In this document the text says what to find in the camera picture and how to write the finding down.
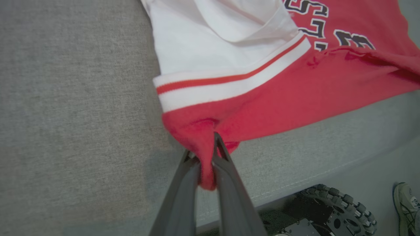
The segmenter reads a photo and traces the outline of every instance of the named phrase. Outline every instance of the gray fabric upholstery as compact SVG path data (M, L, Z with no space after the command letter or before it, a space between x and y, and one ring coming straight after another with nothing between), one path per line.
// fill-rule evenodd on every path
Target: gray fabric upholstery
M0 235L147 235L183 152L158 74L136 0L0 2ZM260 205L406 142L419 106L402 94L232 158ZM216 193L200 189L197 207L199 225L217 219Z

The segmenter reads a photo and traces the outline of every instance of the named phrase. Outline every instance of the shoe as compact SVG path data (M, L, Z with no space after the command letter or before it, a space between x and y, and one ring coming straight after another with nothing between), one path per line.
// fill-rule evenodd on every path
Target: shoe
M399 218L399 235L408 236L409 231L420 236L416 231L415 218L420 209L417 198L412 195L411 188L406 183L399 183L394 187L394 206Z

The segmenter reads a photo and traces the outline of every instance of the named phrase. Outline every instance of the clothing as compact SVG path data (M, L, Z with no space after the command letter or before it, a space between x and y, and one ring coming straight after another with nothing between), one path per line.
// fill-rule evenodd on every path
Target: clothing
M396 0L144 1L169 132L213 189L213 132L229 152L420 89L420 51Z
M399 219L399 236L420 235L420 203L407 183L394 186L393 199Z

